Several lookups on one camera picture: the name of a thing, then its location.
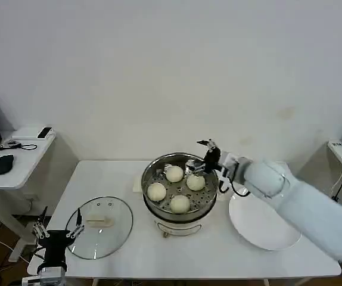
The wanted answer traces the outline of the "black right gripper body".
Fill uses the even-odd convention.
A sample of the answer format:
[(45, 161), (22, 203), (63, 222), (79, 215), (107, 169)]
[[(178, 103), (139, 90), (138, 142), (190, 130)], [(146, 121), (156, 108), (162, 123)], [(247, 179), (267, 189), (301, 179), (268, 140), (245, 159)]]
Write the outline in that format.
[(208, 149), (204, 156), (204, 172), (211, 173), (214, 170), (221, 171), (222, 166), (219, 164), (221, 150), (218, 147)]

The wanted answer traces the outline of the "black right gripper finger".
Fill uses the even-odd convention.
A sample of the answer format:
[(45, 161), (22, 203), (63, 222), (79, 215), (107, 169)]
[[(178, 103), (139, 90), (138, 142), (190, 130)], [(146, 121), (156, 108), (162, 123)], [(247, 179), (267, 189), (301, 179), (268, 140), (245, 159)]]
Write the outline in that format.
[(192, 173), (205, 173), (206, 172), (206, 162), (197, 158), (190, 159), (186, 162), (186, 167)]
[(216, 149), (216, 143), (212, 139), (197, 141), (197, 144), (207, 147), (208, 152), (212, 152)]

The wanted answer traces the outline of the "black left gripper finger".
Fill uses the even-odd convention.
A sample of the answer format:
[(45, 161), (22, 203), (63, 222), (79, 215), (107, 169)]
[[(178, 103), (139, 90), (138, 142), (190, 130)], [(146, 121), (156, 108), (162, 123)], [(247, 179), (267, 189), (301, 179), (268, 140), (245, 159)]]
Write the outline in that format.
[(77, 238), (84, 230), (85, 226), (82, 223), (82, 214), (80, 208), (77, 209), (76, 228), (66, 235), (67, 238)]
[(46, 227), (44, 226), (44, 220), (46, 218), (46, 212), (48, 210), (48, 207), (46, 206), (43, 210), (43, 212), (39, 215), (37, 221), (33, 224), (33, 233), (37, 237), (37, 239), (44, 239), (49, 238), (49, 233), (46, 230)]

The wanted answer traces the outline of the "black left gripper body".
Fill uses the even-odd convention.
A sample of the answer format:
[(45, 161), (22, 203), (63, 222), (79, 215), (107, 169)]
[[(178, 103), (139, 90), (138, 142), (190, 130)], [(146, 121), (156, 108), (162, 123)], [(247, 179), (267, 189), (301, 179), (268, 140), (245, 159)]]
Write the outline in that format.
[(67, 236), (69, 230), (49, 230), (49, 237), (39, 239), (39, 244), (45, 249), (43, 262), (38, 266), (37, 271), (43, 268), (61, 267), (65, 271), (66, 265), (66, 248), (70, 245), (70, 236)]

